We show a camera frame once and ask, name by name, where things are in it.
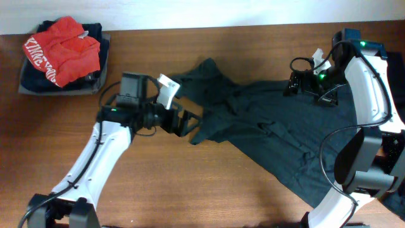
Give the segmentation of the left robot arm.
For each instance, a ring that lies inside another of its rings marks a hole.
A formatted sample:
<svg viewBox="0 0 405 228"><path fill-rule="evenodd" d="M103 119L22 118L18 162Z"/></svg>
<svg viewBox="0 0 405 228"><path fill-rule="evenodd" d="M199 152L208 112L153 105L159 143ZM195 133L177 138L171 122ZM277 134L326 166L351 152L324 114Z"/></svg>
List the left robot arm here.
<svg viewBox="0 0 405 228"><path fill-rule="evenodd" d="M155 79L125 72L117 85L120 92L99 105L92 134L75 164L50 194L32 197L19 227L54 227L63 217L69 218L69 227L99 227L96 208L103 187L138 131L160 127L183 137L202 122L173 102L180 84L166 75Z"/></svg>

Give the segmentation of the black garment white logo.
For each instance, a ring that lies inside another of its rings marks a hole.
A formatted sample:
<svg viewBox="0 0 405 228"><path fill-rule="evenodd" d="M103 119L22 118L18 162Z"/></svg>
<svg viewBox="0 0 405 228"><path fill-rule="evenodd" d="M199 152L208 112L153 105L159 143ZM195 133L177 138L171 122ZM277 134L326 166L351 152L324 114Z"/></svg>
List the black garment white logo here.
<svg viewBox="0 0 405 228"><path fill-rule="evenodd" d="M404 60L400 52L387 52L387 56L390 90L398 115L404 122ZM404 221L404 181L382 200L382 204Z"/></svg>

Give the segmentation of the dark green t-shirt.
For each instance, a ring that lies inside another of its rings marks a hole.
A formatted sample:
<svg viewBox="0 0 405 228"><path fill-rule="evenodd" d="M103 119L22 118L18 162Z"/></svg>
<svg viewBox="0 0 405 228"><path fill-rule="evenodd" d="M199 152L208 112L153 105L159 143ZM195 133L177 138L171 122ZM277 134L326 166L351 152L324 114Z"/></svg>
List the dark green t-shirt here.
<svg viewBox="0 0 405 228"><path fill-rule="evenodd" d="M283 96L286 81L236 84L211 58L173 80L178 97L203 108L192 144L228 141L307 204L320 204L337 154L356 133L350 88L338 90L338 106L319 106L305 94Z"/></svg>

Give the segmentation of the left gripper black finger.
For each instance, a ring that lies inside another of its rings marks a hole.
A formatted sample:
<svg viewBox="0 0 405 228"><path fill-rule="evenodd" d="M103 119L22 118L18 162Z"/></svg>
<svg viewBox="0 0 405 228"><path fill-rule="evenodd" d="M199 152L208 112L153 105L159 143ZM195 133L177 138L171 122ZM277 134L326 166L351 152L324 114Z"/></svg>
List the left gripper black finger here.
<svg viewBox="0 0 405 228"><path fill-rule="evenodd" d="M184 111L182 116L182 136L186 136L200 126L202 117L190 111Z"/></svg>
<svg viewBox="0 0 405 228"><path fill-rule="evenodd" d="M177 104L182 107L182 110L179 111L178 116L179 117L184 117L184 113L187 111L188 116L190 116L190 119L193 119L194 117L197 118L202 118L203 117L203 108L202 106L196 104L195 102L191 101L190 99L183 97L180 99L177 99Z"/></svg>

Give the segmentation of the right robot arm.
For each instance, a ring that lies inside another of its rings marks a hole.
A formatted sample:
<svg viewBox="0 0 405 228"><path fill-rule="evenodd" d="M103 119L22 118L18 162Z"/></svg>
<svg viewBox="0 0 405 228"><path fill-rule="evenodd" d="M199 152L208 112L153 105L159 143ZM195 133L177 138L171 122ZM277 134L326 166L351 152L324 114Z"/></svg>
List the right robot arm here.
<svg viewBox="0 0 405 228"><path fill-rule="evenodd" d="M347 227L364 205L396 191L404 180L404 122L390 90L388 54L379 42L345 28L332 38L328 54L316 50L307 70L293 69L285 96L299 91L325 106L338 103L337 89L349 86L356 134L337 155L334 179L321 203L301 227Z"/></svg>

